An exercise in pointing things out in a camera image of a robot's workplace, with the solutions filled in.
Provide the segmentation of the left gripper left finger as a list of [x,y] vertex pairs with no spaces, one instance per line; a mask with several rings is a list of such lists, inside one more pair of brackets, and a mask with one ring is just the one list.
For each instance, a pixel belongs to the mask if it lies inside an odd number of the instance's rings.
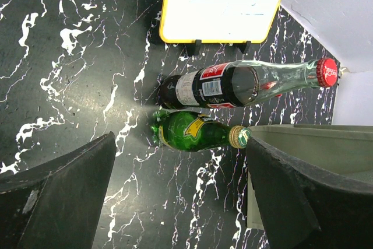
[[115,135],[1,179],[1,248],[91,248],[116,154]]

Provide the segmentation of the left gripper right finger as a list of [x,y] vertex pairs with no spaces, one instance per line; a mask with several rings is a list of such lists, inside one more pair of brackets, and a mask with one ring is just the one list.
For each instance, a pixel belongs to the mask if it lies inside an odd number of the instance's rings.
[[372,248],[372,184],[256,138],[246,153],[270,248]]

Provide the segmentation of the green canvas bag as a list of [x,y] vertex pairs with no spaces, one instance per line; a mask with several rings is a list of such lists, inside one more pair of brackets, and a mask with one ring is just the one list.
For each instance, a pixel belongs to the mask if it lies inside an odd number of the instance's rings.
[[304,162],[372,184],[372,127],[359,125],[262,125],[252,138]]

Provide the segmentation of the coca-cola glass bottle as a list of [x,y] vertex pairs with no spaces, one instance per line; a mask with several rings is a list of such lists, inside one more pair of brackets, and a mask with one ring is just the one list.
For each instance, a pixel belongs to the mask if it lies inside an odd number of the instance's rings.
[[246,107],[269,99],[258,97],[262,84],[279,81],[281,92],[335,85],[338,68],[331,58],[297,64],[240,60],[216,64],[162,81],[159,101],[164,108],[220,109]]

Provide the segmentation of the green perrier bottle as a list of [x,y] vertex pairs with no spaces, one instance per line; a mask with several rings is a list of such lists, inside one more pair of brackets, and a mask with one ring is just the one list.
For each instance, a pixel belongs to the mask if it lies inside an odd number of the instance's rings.
[[153,114],[154,140],[184,152],[231,146],[243,149],[252,132],[241,125],[228,126],[195,111],[156,111]]

